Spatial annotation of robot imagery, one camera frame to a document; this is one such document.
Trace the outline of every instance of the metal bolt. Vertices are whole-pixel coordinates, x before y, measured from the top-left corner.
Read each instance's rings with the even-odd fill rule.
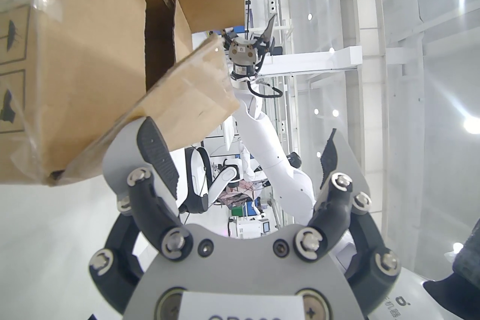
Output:
[[[198,255],[203,258],[211,256],[213,253],[213,242],[210,239],[204,239],[198,245]]]
[[[155,310],[155,320],[177,320],[182,304],[183,289],[174,288],[159,299]]]
[[[306,233],[303,235],[303,239],[301,241],[303,248],[307,251],[317,251],[320,247],[320,240],[315,237],[313,233]]]
[[[339,190],[346,192],[352,183],[352,179],[344,173],[334,173],[331,176],[331,183]]]
[[[386,270],[397,269],[398,261],[391,253],[386,253],[382,256],[382,266]]]
[[[170,229],[162,239],[162,254],[169,260],[180,258],[188,235],[188,231],[183,228]]]
[[[303,297],[305,320],[329,320],[329,305],[317,291],[302,290],[297,295]]]
[[[317,251],[323,239],[317,229],[307,226],[295,235],[295,249],[303,259],[315,261],[318,259]]]
[[[151,176],[151,173],[149,169],[147,169],[146,167],[139,167],[138,169],[135,169],[128,175],[127,184],[129,186],[135,186],[135,183],[137,181],[142,181],[145,178],[149,178],[150,176]]]
[[[377,264],[377,267],[388,276],[396,276],[400,273],[400,259],[393,251],[384,253],[382,256],[380,256],[379,253],[376,253],[375,263]]]
[[[279,258],[285,258],[290,253],[288,243],[283,239],[278,239],[273,243],[273,252]]]
[[[166,246],[170,251],[181,250],[184,245],[185,238],[180,234],[180,232],[172,234],[166,241]]]
[[[357,214],[365,214],[370,210],[372,200],[365,192],[360,192],[353,200],[353,211]]]
[[[123,198],[122,200],[117,201],[117,210],[122,214],[129,212],[131,209],[132,207],[130,206],[130,197],[128,195],[125,196],[125,198]]]
[[[98,250],[89,262],[89,266],[97,270],[97,275],[102,276],[107,273],[113,264],[113,253],[108,248]]]

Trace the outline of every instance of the open cardboard box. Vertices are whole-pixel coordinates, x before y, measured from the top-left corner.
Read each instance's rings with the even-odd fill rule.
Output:
[[[0,181],[96,176],[116,133],[140,116],[153,117],[170,150],[199,142],[238,104],[220,39],[192,53],[192,32],[242,24],[243,9],[243,0],[0,0]]]

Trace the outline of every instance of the white robot body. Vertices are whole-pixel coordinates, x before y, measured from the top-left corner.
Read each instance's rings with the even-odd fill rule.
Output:
[[[315,204],[312,181],[290,165],[270,118],[261,111],[258,98],[237,88],[235,96],[240,108],[233,116],[242,142],[262,166],[282,209],[294,217],[297,224],[307,225]]]

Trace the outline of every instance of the white floor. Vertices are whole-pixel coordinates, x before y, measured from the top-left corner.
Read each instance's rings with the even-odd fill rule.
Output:
[[[0,186],[0,195],[0,318],[87,320],[95,313],[98,320],[120,319],[88,271],[118,216],[103,177],[55,188]],[[228,209],[213,206],[187,222],[225,235]],[[139,243],[135,251],[146,247]],[[142,265],[154,255],[153,249],[140,254]]]

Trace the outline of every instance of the shipping symbol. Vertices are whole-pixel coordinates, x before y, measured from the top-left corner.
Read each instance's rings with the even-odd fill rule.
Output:
[[[17,27],[15,27],[15,23],[10,20],[8,23],[8,33],[0,37],[0,39],[7,39],[7,51],[12,48],[14,42],[17,41],[17,37],[19,37]]]
[[[15,121],[15,111],[12,109],[12,93],[7,90],[3,96],[3,106],[0,110],[0,121],[13,123]]]

